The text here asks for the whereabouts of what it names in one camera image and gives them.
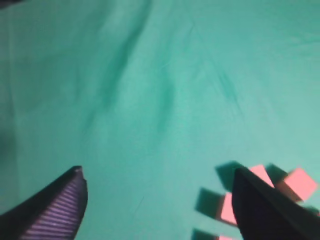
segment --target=pink cube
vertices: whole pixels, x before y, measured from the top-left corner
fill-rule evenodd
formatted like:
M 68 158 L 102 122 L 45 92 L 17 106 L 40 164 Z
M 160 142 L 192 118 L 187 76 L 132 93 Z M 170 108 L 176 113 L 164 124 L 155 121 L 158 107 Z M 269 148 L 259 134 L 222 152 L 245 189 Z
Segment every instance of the pink cube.
M 318 184 L 302 168 L 297 168 L 276 187 L 292 201 L 300 202 L 307 200 L 316 191 Z
M 271 187 L 274 187 L 263 165 L 251 167 L 250 170 Z M 234 210 L 232 208 L 232 194 L 230 192 L 221 198 L 216 219 L 230 225 L 237 225 Z
M 232 208 L 232 194 L 230 192 L 227 192 L 226 195 L 221 198 L 216 218 L 227 224 L 237 225 L 234 210 Z
M 215 238 L 216 240 L 232 240 L 232 238 L 230 237 L 226 237 L 226 236 L 218 236 Z
M 261 178 L 263 181 L 265 181 L 268 185 L 274 188 L 274 185 L 263 165 L 257 165 L 250 168 L 251 172 L 253 172 L 255 175 L 257 175 L 259 178 Z

